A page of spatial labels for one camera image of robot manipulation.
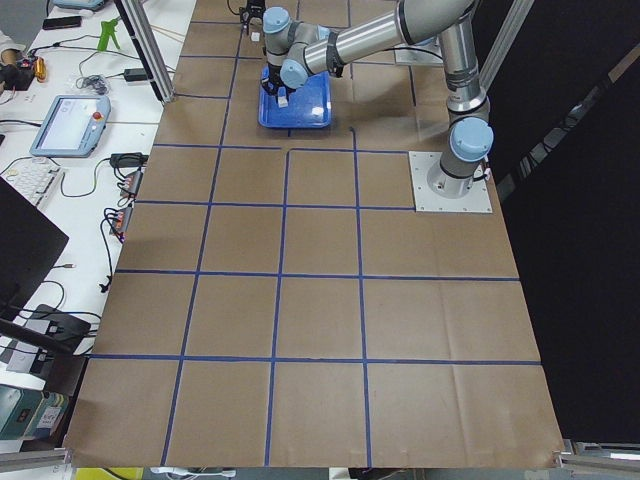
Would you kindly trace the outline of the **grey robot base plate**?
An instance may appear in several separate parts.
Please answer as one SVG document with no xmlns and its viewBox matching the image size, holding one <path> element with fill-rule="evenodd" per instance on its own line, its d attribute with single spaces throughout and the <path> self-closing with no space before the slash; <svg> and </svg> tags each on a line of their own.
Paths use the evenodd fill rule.
<svg viewBox="0 0 640 480">
<path fill-rule="evenodd" d="M 478 165 L 466 179 L 441 169 L 441 152 L 409 151 L 414 208 L 418 213 L 491 214 L 487 175 Z"/>
</svg>

